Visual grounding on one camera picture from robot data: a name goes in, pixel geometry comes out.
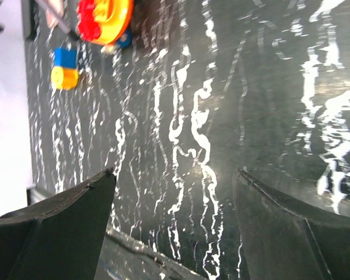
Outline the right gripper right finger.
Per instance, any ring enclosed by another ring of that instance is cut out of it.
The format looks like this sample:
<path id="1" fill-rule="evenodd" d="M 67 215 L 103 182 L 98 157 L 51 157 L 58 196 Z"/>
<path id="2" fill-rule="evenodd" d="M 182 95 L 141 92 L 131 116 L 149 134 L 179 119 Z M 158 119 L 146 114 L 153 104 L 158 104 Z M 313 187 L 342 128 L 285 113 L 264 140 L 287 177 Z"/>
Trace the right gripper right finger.
<path id="1" fill-rule="evenodd" d="M 237 169 L 233 202 L 251 279 L 350 279 L 350 217 Z"/>

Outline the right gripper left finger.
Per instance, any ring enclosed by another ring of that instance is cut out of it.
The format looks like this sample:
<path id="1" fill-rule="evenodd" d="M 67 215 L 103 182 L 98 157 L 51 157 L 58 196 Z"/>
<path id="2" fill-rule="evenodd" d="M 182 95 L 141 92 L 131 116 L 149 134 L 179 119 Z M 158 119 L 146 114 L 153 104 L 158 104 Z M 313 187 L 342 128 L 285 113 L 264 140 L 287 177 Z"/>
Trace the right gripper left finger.
<path id="1" fill-rule="evenodd" d="M 0 279 L 93 279 L 116 187 L 113 168 L 0 217 Z"/>

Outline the phone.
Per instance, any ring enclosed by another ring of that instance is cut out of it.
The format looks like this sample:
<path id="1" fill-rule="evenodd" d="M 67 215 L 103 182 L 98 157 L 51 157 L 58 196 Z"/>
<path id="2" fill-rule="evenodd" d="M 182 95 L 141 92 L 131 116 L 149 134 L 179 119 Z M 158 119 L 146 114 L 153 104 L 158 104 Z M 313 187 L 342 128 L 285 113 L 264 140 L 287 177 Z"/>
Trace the phone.
<path id="1" fill-rule="evenodd" d="M 112 228 L 106 230 L 94 279 L 203 279 L 193 270 Z"/>

